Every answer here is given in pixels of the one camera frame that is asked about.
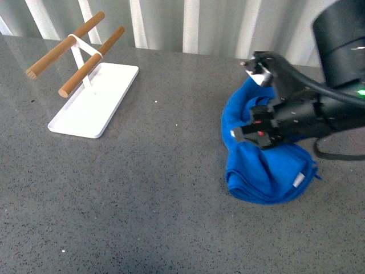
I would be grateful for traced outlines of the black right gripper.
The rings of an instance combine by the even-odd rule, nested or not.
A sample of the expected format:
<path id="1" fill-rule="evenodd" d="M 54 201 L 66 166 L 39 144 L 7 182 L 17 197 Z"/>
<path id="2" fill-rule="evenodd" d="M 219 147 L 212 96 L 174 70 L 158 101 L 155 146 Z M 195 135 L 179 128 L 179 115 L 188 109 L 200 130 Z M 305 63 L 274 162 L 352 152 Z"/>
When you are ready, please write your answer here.
<path id="1" fill-rule="evenodd" d="M 264 53 L 265 65 L 262 63 Z M 271 85 L 276 98 L 273 110 L 268 106 L 250 109 L 249 123 L 230 131 L 236 142 L 249 142 L 267 150 L 280 145 L 283 140 L 297 142 L 335 133 L 335 127 L 325 117 L 320 94 L 307 84 L 310 79 L 284 57 L 273 52 L 255 51 L 250 60 L 241 64 L 257 85 Z"/>

